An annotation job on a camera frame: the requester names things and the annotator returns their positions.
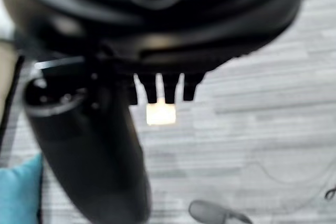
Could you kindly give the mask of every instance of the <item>bright light spot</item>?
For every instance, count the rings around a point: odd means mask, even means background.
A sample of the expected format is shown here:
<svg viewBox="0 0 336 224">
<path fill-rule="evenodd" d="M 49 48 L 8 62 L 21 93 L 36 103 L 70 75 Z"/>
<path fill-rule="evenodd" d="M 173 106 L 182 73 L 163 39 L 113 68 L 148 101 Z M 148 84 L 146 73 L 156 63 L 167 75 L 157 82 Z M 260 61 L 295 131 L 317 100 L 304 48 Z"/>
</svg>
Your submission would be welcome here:
<svg viewBox="0 0 336 224">
<path fill-rule="evenodd" d="M 174 104 L 166 104 L 164 98 L 159 98 L 156 104 L 147 104 L 147 124 L 167 125 L 176 122 Z"/>
</svg>

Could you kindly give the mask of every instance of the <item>gray striped carpet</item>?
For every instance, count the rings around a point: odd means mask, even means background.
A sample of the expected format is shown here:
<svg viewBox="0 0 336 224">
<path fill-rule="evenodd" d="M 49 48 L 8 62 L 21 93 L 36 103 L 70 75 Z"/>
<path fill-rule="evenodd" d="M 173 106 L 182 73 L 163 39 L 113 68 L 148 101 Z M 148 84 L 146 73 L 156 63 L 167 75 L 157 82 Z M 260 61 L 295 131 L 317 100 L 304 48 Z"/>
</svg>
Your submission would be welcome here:
<svg viewBox="0 0 336 224">
<path fill-rule="evenodd" d="M 39 150 L 20 104 L 21 74 L 0 165 Z M 335 223 L 336 0 L 305 0 L 293 27 L 253 56 L 207 75 L 194 103 L 181 101 L 177 123 L 146 125 L 145 96 L 131 108 L 153 189 L 152 224 L 195 223 L 187 208 L 207 199 L 254 223 Z M 44 224 L 88 221 L 46 167 Z"/>
</svg>

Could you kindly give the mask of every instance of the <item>blue fabric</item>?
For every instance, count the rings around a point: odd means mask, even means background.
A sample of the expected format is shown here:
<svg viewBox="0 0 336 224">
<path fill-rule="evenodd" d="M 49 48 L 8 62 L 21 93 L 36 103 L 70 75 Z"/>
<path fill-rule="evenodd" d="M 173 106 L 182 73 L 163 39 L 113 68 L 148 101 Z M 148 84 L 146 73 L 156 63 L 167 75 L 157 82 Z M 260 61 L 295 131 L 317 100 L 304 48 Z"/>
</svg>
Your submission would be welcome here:
<svg viewBox="0 0 336 224">
<path fill-rule="evenodd" d="M 0 224 L 38 224 L 42 155 L 12 169 L 0 168 Z"/>
</svg>

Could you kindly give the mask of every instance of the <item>small gray object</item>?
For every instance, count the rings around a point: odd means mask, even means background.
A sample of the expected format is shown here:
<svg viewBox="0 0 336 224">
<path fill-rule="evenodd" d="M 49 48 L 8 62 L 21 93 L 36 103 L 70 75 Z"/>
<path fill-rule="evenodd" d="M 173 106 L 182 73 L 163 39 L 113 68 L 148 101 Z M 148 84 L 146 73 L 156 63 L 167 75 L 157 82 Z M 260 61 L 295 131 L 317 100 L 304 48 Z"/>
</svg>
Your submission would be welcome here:
<svg viewBox="0 0 336 224">
<path fill-rule="evenodd" d="M 204 224 L 225 224 L 228 219 L 237 219 L 246 224 L 253 224 L 246 215 L 240 212 L 204 200 L 191 202 L 189 214 Z"/>
</svg>

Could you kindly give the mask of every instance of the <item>black handle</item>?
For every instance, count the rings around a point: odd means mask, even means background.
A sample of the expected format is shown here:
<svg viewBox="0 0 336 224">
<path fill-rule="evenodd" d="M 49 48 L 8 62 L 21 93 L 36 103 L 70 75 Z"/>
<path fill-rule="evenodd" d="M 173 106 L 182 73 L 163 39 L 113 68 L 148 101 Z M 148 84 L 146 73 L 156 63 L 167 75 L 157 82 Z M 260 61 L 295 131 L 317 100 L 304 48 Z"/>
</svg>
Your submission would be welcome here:
<svg viewBox="0 0 336 224">
<path fill-rule="evenodd" d="M 88 107 L 83 89 L 71 93 L 69 83 L 32 81 L 25 91 L 25 110 L 47 161 L 92 223 L 144 223 L 150 189 L 125 92 L 99 88 L 99 102 Z"/>
</svg>

